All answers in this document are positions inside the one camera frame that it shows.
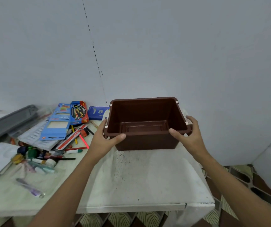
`table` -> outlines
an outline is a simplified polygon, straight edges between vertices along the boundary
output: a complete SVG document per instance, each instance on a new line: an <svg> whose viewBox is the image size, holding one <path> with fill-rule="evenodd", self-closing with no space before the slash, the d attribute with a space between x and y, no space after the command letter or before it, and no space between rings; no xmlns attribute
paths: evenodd
<svg viewBox="0 0 271 227"><path fill-rule="evenodd" d="M96 131L92 124L89 128ZM92 137L90 134L85 138L88 144ZM73 143L73 146L84 145L78 139L78 144ZM35 198L24 188L9 183L12 166L0 176L0 217L35 215L71 174L86 151L67 154L76 160L59 161L55 169L61 177L52 184L51 192L44 198ZM174 150L119 152L112 148L93 168L77 213L179 210L182 212L177 213L178 221L190 225L213 208L214 199L199 164L179 143Z"/></svg>

